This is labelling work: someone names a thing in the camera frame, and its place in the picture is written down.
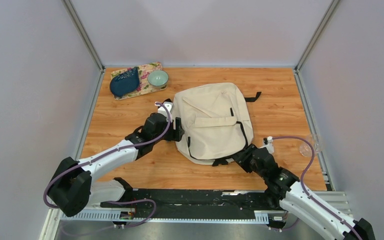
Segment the cream canvas backpack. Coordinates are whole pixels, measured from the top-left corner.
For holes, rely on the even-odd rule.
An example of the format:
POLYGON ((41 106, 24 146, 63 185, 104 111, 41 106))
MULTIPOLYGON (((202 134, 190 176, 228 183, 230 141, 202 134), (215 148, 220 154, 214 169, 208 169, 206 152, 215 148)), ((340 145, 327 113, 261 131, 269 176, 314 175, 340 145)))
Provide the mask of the cream canvas backpack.
POLYGON ((210 83, 177 92, 172 100, 174 119, 184 133, 177 150, 198 165, 226 165, 254 139, 247 104, 261 96, 245 97, 231 82, 210 83))

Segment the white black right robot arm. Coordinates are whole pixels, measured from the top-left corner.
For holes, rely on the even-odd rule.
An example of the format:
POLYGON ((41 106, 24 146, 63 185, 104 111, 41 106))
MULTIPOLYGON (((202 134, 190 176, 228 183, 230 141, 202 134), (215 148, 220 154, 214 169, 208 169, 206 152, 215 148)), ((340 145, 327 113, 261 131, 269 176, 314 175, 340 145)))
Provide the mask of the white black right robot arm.
POLYGON ((313 193, 294 173, 279 166, 266 147, 251 144, 232 158, 244 171, 264 180, 265 203, 270 209, 282 208, 295 215, 325 240, 376 238, 367 220, 355 220, 313 193))

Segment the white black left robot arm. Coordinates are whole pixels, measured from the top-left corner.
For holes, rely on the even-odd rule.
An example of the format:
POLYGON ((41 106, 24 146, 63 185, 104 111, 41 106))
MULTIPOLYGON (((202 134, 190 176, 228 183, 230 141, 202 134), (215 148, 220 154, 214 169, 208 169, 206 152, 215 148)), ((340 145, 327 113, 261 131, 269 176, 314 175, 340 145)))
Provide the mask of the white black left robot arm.
POLYGON ((72 217, 86 206, 114 201, 128 207, 133 194, 121 178, 107 182, 97 180, 124 164, 134 162, 148 153, 161 140, 179 142, 184 134, 181 118, 169 121, 162 113, 152 113, 143 126, 135 129, 115 146, 91 157, 63 159, 57 167, 43 200, 50 208, 60 209, 72 217))

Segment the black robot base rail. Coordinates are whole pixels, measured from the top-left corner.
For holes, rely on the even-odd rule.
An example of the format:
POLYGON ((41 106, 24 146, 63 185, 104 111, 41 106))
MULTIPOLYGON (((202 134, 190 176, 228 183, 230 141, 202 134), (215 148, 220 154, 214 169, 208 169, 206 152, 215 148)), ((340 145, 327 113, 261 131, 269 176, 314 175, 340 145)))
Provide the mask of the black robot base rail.
POLYGON ((255 214, 267 214, 269 221, 284 222, 288 214, 261 190, 128 190, 121 201, 134 211, 135 218, 147 217, 156 202, 155 219, 252 220, 255 214))

